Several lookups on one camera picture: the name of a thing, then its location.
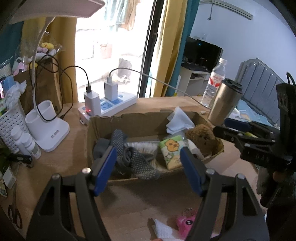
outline metal bolt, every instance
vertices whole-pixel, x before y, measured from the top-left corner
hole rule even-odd
[[[53,180],[57,180],[57,179],[59,179],[59,177],[60,177],[60,175],[58,173],[55,173],[52,175]]]
[[[90,172],[91,172],[91,169],[89,167],[85,167],[82,169],[82,173],[84,173],[84,174],[88,174]]]
[[[237,175],[237,177],[239,178],[239,179],[241,179],[241,180],[244,180],[246,177],[244,176],[244,174],[241,174],[241,173],[239,173],[238,175]]]
[[[206,173],[207,173],[207,174],[210,174],[210,175],[214,175],[215,170],[214,170],[213,168],[208,168],[208,169],[206,170]]]

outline bottle cap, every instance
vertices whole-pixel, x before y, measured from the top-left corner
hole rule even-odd
[[[220,58],[219,59],[219,63],[223,64],[223,65],[226,65],[227,64],[227,60],[223,59],[223,58]]]
[[[33,141],[33,137],[29,133],[24,133],[22,135],[21,141],[25,147],[28,147],[29,145],[31,145],[31,143]]]
[[[13,140],[19,139],[22,135],[22,130],[20,129],[20,126],[19,125],[14,126],[10,131],[10,135]]]

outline wooden tabletop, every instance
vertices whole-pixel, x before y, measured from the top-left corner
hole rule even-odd
[[[35,161],[33,168],[29,169],[25,166],[19,168],[17,207],[22,217],[24,236],[37,201],[52,174],[74,175],[87,166],[84,152],[87,127],[80,124],[77,110],[82,105],[83,103],[74,104],[72,110],[65,116],[64,120],[69,123],[70,132],[61,144],[52,152],[42,151],[40,159]],[[161,109],[173,110],[177,106],[185,111],[207,110],[189,97],[140,98],[135,105],[123,110],[118,115],[154,112]],[[231,176],[242,172],[250,184],[255,187],[257,175],[251,164],[239,159],[239,151],[232,143],[224,142],[224,147],[225,152],[213,159],[207,166],[214,168],[221,174],[226,173]],[[178,178],[180,182],[173,184],[174,178]],[[196,203],[192,203],[192,197],[195,197],[195,194],[192,193],[184,174],[168,177],[151,186],[152,183],[142,182],[122,187],[108,187],[100,197],[96,198],[104,224],[113,240],[150,240],[150,230],[147,228],[149,218],[158,218],[164,221],[173,214],[178,215],[182,209],[189,208],[190,205],[195,207],[200,202],[196,197],[194,198],[197,200]],[[143,193],[143,188],[151,193]],[[164,189],[171,190],[174,194],[168,197],[162,196],[160,193]],[[2,199],[1,206],[6,213],[9,204],[11,204],[9,201]],[[74,219],[79,220],[77,208],[75,205],[73,207]],[[77,233],[83,235],[81,226],[75,224],[75,227]]]

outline power strip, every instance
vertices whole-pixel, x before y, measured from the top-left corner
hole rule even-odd
[[[118,98],[114,101],[107,100],[106,98],[100,99],[101,114],[100,116],[111,117],[118,112],[130,107],[137,102],[137,96],[127,92],[118,92]],[[81,124],[88,124],[90,115],[86,112],[85,105],[78,108]]]

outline cardboard box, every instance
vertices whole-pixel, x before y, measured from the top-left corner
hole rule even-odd
[[[114,130],[120,129],[128,136],[128,142],[137,141],[154,141],[162,140],[167,136],[166,124],[168,123],[167,117],[172,111],[165,112],[148,112],[145,114],[141,113],[129,113],[123,114],[118,117],[101,118],[91,117],[87,133],[86,133],[86,156],[88,166],[93,164],[93,148],[96,141],[99,138],[110,139]],[[195,125],[204,124],[212,128],[211,125],[198,113],[186,112],[189,118]],[[221,152],[223,152],[224,146],[220,139],[217,138],[217,145],[212,150],[212,156],[204,160],[204,163],[208,163]],[[156,161],[159,165],[165,166],[164,158],[161,152],[156,156]],[[162,175],[169,175],[181,171],[183,168],[177,168],[162,173]],[[108,183],[128,183],[130,181],[138,180],[138,178],[129,178],[125,176],[111,176]]]
[[[56,72],[58,68],[52,64],[52,61],[47,63],[45,67],[52,72]],[[41,67],[38,68],[38,73],[39,72],[40,74],[38,75],[36,88],[36,103],[39,104],[44,100],[51,100],[54,109],[57,112],[62,107],[61,92],[59,89],[59,75],[58,73],[51,73]],[[34,108],[29,71],[14,76],[14,79],[19,83],[22,83],[25,80],[27,81],[27,87],[25,92],[20,96],[20,102],[25,114],[28,114]]]

